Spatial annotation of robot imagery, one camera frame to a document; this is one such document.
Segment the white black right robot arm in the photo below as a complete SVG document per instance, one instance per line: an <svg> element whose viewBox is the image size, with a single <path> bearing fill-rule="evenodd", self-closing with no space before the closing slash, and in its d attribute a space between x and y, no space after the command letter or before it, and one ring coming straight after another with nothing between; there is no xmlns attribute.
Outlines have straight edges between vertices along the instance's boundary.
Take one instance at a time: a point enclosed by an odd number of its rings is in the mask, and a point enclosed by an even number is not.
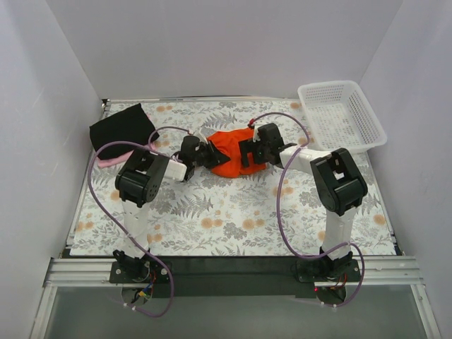
<svg viewBox="0 0 452 339"><path fill-rule="evenodd" d="M338 279L345 272L343 260L352 257L358 249L351 242L352 224L357 209L368 194L368 186L350 152L345 148L319 151L294 143L284 143L274 123L255 126L252 119L248 127L253 137L239 143L242 164L250 165L249 156L259 165L270 163L282 169L276 198L276 218L282 240L289 251L304 260L321 260L320 274L327 280ZM326 228L319 254L306 256L298 253L289 243L280 208L280 192L288 170L310 174L322 206L326 209Z"/></svg>

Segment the orange t shirt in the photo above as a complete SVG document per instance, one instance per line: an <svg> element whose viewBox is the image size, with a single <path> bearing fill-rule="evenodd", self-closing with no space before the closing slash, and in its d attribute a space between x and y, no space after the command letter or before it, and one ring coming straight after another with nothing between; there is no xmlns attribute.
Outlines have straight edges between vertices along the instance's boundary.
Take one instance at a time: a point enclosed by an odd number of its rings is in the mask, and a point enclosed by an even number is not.
<svg viewBox="0 0 452 339"><path fill-rule="evenodd" d="M251 175L260 172L266 168L266 164L256 164L252 155L248 155L249 166L244 167L242 156L239 149L239 142L253 138L254 131L250 128L235 129L233 131L218 131L207 137L213 145L224 155L228 156L230 161L217 165L210 171L220 177L237 178L242 175Z"/></svg>

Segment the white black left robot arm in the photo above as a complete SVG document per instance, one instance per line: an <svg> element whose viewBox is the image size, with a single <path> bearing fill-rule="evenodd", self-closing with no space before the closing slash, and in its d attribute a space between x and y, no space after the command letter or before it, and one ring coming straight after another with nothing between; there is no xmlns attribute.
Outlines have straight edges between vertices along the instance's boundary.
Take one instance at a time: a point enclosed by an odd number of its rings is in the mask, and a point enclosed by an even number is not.
<svg viewBox="0 0 452 339"><path fill-rule="evenodd" d="M144 250L149 250L147 240L150 203L156 198L165 179L186 182L197 167L212 169L229 162L231 158L214 146L213 142L197 136L186 136L174 157L158 155L135 149L119 171L115 187L124 209L124 228L127 231L122 248L114 253L123 253L132 259L126 265L126 274L137 283L145 281L150 274L150 265L144 261Z"/></svg>

